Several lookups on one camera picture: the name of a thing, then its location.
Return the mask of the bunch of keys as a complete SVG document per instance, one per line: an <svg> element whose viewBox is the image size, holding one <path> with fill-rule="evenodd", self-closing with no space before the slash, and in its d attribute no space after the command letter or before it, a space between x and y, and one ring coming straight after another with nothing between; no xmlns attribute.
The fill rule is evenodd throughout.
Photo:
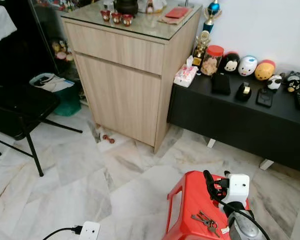
<svg viewBox="0 0 300 240"><path fill-rule="evenodd" d="M221 237L217 232L217 223L211 217L205 215L204 212L199 211L197 214L192 214L191 218L205 224L208 231L213 233L217 238Z"/></svg>

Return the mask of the red plastic stool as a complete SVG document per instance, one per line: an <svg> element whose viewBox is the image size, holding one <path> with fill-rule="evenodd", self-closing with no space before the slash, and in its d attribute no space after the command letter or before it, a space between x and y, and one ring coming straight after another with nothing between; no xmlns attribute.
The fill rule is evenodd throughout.
<svg viewBox="0 0 300 240"><path fill-rule="evenodd" d="M220 204L214 204L207 191L203 171L189 171L168 193L168 219L166 231L161 240L230 240L229 235L220 233L220 229L228 226L226 216L220 210ZM217 223L216 237L200 221L191 218L191 215L202 211Z"/></svg>

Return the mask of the black low bench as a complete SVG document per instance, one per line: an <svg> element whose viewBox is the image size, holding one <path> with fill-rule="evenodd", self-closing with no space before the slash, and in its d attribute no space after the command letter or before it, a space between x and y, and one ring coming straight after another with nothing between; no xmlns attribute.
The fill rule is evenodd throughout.
<svg viewBox="0 0 300 240"><path fill-rule="evenodd" d="M206 75L196 76L189 87L173 84L168 122L300 172L300 110L294 94L279 89L268 108L256 103L260 81L237 74L229 78L230 95L212 93ZM235 99L243 82L252 89L246 102Z"/></svg>

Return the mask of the black tape dispenser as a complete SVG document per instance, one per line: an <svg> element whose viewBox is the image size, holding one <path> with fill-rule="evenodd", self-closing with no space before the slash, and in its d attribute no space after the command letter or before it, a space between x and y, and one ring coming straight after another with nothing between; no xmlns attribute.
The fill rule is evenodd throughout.
<svg viewBox="0 0 300 240"><path fill-rule="evenodd" d="M242 82L235 94L235 99L241 102L247 102L252 96L252 89L249 82Z"/></svg>

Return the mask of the black wallet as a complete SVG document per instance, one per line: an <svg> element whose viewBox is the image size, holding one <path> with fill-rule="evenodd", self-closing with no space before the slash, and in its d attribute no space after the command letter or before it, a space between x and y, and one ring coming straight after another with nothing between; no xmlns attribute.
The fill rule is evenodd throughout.
<svg viewBox="0 0 300 240"><path fill-rule="evenodd" d="M232 93L230 88L230 76L223 72L214 73L211 77L211 92L229 96Z"/></svg>

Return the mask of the small black flat device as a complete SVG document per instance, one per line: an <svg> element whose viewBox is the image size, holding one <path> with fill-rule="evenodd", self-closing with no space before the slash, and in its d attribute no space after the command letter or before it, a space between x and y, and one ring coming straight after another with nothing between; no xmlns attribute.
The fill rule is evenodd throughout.
<svg viewBox="0 0 300 240"><path fill-rule="evenodd" d="M255 103L266 108L271 108L275 93L268 87L262 87L257 92Z"/></svg>

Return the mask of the pink white tissue box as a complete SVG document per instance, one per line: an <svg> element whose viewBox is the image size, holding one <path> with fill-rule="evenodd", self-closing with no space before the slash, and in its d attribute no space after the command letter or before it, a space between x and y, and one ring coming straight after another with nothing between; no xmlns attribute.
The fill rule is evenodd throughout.
<svg viewBox="0 0 300 240"><path fill-rule="evenodd" d="M173 78L173 83L181 87L188 88L197 75L199 68L193 64L194 57L190 55L185 64L180 67L179 71Z"/></svg>

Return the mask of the clear jar with red lid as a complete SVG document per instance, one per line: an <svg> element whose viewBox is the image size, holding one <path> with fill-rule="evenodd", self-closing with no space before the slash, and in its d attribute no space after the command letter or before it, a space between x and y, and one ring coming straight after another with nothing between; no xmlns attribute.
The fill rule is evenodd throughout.
<svg viewBox="0 0 300 240"><path fill-rule="evenodd" d="M219 45L208 45L199 67L200 73L212 76L217 72L221 58L224 55L224 48Z"/></svg>

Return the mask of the small panda plush toy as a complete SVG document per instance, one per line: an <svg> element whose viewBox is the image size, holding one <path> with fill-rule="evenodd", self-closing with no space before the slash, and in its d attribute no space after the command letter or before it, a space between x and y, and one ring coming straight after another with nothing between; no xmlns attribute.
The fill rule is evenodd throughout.
<svg viewBox="0 0 300 240"><path fill-rule="evenodd" d="M283 77L281 75L275 74L268 79L266 86L269 90L276 92L278 91L278 89L280 89L282 81Z"/></svg>

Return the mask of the white round plush toy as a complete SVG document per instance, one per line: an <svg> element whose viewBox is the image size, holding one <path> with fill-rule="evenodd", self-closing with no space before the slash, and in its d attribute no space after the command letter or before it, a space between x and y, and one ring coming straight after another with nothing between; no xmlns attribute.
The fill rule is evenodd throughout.
<svg viewBox="0 0 300 240"><path fill-rule="evenodd" d="M237 66L237 73L239 73L240 76L244 77L250 76L255 72L257 66L257 58L253 55L246 55L240 59L239 64Z"/></svg>

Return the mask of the yellow orange plush toy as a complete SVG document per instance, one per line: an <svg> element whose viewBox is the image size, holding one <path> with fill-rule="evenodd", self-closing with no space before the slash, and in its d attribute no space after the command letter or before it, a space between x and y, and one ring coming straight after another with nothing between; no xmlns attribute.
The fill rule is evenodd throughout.
<svg viewBox="0 0 300 240"><path fill-rule="evenodd" d="M264 59L260 62L253 73L256 80L263 82L271 78L276 70L276 63L270 59Z"/></svg>

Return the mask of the light wooden cabinet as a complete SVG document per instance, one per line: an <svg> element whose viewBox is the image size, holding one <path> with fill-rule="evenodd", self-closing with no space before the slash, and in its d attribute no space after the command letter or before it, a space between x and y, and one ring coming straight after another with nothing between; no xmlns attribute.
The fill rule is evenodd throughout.
<svg viewBox="0 0 300 240"><path fill-rule="evenodd" d="M130 25L106 22L96 2L61 17L93 121L158 151L168 132L173 80L191 55L203 7L178 23L162 22L177 7L137 13Z"/></svg>

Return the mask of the black bear figure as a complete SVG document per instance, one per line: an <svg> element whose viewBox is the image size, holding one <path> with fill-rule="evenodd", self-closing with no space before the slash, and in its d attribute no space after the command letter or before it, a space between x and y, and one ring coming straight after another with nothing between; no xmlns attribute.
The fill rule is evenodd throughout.
<svg viewBox="0 0 300 240"><path fill-rule="evenodd" d="M300 89L300 71L290 71L285 77L286 90L294 93Z"/></svg>

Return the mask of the gold trophy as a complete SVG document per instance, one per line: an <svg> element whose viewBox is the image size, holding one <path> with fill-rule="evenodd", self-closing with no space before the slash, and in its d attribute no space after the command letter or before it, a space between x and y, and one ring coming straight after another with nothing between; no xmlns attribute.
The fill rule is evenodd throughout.
<svg viewBox="0 0 300 240"><path fill-rule="evenodd" d="M210 32L208 30L203 30L198 36L195 38L195 47L193 48L193 61L192 66L199 67L201 65L201 61L205 55L205 50L210 43Z"/></svg>

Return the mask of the green waste bin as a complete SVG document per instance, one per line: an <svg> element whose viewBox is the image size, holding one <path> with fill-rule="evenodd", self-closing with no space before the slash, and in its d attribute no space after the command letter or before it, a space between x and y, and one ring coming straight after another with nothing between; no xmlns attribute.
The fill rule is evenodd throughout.
<svg viewBox="0 0 300 240"><path fill-rule="evenodd" d="M80 86L78 84L54 92L60 101L59 105L53 111L54 114L63 117L70 117L77 114L82 109L79 92Z"/></svg>

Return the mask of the flat wooden tray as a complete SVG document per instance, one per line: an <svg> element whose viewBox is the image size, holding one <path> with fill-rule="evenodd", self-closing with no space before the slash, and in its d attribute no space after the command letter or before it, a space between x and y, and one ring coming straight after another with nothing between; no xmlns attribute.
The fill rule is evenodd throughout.
<svg viewBox="0 0 300 240"><path fill-rule="evenodd" d="M184 20L194 11L193 7L189 7L190 9L189 13L182 18L178 18L178 19L166 18L165 14L170 12L175 7L177 6L166 7L166 9L162 11L162 15L160 16L158 21L162 23L166 23L168 25L179 25L180 23L184 22Z"/></svg>

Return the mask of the red booklet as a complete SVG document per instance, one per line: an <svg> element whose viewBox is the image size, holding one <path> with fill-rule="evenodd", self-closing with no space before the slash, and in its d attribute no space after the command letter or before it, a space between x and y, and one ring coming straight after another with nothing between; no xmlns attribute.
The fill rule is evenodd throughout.
<svg viewBox="0 0 300 240"><path fill-rule="evenodd" d="M164 15L168 19L180 19L186 16L191 9L189 7L176 6Z"/></svg>

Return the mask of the blue globe trophy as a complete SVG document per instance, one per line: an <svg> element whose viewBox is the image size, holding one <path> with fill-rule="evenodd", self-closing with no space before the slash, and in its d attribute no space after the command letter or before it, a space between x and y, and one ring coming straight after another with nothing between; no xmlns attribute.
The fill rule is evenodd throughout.
<svg viewBox="0 0 300 240"><path fill-rule="evenodd" d="M212 2L208 4L207 9L205 9L205 22L202 26L202 30L207 31L211 34L215 20L219 18L219 16L221 16L222 13L223 12L221 10L219 0L212 0Z"/></svg>

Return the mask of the white bag in bin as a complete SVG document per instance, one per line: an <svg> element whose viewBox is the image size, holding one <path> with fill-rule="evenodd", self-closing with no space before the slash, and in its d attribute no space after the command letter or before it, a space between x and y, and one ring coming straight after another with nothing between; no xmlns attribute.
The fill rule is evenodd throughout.
<svg viewBox="0 0 300 240"><path fill-rule="evenodd" d="M75 85L71 80L67 80L63 77L59 77L54 73L41 73L32 77L29 80L31 86L39 89L47 90L48 92L56 93L58 91L68 89Z"/></svg>

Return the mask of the black teapot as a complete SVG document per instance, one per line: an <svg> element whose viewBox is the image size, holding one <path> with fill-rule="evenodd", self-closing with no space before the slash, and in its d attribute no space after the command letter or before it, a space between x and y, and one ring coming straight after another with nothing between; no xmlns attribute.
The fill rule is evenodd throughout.
<svg viewBox="0 0 300 240"><path fill-rule="evenodd" d="M138 0L113 0L113 6L118 13L136 16L139 5Z"/></svg>

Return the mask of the black folding chair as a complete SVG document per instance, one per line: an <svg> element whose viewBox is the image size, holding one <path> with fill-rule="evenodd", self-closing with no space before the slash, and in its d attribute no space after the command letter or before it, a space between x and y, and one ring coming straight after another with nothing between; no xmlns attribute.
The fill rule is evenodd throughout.
<svg viewBox="0 0 300 240"><path fill-rule="evenodd" d="M22 150L1 139L0 144L32 158L41 178L44 176L44 171L31 137L35 128L40 124L47 124L63 130L83 133L83 130L48 119L60 103L61 99L55 93L38 87L16 87L0 91L0 133L15 141L25 139L29 151Z"/></svg>

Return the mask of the dark glass display cabinet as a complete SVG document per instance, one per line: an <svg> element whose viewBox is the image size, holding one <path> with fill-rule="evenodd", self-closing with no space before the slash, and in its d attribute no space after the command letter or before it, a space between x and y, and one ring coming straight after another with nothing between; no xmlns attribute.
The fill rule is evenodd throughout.
<svg viewBox="0 0 300 240"><path fill-rule="evenodd" d="M35 18L35 23L44 40L45 50L52 62L51 73L72 82L79 82L79 72L73 60L60 59L57 53L61 50L69 54L67 37L63 30L61 16L67 14L66 0L28 0L29 8Z"/></svg>

